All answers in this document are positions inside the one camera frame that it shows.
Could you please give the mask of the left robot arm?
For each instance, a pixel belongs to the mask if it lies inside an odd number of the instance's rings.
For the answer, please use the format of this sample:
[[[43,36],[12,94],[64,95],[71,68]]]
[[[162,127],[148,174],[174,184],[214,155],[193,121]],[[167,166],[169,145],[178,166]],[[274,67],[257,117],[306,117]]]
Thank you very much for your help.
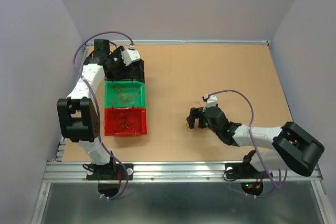
[[[57,101],[61,134],[78,144],[90,157],[84,164],[88,180],[129,180],[130,171],[107,149],[101,139],[101,118],[96,90],[105,77],[104,62],[110,56],[111,42],[96,39],[94,50],[86,57],[73,90]]]

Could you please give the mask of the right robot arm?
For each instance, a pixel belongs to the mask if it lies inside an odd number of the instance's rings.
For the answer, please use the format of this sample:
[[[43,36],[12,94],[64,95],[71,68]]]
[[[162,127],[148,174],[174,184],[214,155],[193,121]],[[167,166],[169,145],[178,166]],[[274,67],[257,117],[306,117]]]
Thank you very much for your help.
[[[295,122],[279,127],[249,127],[229,121],[217,106],[191,108],[186,118],[189,128],[207,128],[218,139],[236,147],[252,146],[243,159],[241,170],[253,177],[269,169],[289,169],[309,177],[325,151],[325,147]]]

